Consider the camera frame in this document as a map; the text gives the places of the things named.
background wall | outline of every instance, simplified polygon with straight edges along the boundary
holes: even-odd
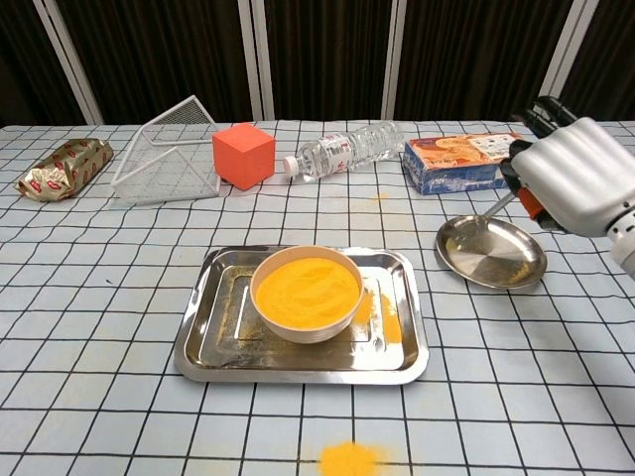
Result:
[[[635,120],[633,0],[3,0],[0,42],[0,126],[509,120],[554,74]]]

table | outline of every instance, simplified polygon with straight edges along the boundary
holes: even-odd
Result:
[[[279,159],[360,122],[262,122]],[[631,150],[635,123],[605,123]],[[511,130],[402,123],[408,138]],[[420,196],[398,162],[294,184],[282,164],[220,197],[121,208],[110,181],[136,126],[0,130],[0,474],[317,475],[330,444],[386,451],[386,474],[635,474],[635,283],[606,239],[542,232],[549,269],[511,293],[440,265],[437,229],[505,190]],[[79,198],[41,204],[12,183],[67,138],[118,154]],[[202,384],[174,339],[203,256],[224,245],[387,247],[413,263],[431,348],[404,387]]]

gold wrapper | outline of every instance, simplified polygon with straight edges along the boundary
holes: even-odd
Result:
[[[16,188],[37,201],[59,201],[78,193],[112,159],[98,139],[71,139],[23,174]]]

stainless steel plate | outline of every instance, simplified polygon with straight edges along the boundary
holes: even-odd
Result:
[[[464,278],[489,288],[516,289],[539,280],[547,256],[528,233],[485,216],[458,216],[437,233],[437,250]]]
[[[175,362],[193,380],[399,385],[419,377],[428,346],[410,263],[390,251],[340,250],[361,271],[375,302],[368,323],[319,344],[271,332],[249,297],[254,271],[278,247],[225,248],[205,258],[191,293]],[[401,342],[384,337],[380,296],[397,310]]]

robotic hand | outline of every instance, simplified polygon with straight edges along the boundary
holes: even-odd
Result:
[[[635,279],[635,157],[588,117],[576,118],[553,97],[515,116],[539,138],[515,141],[500,165],[514,195],[547,230],[608,236],[611,257]]]

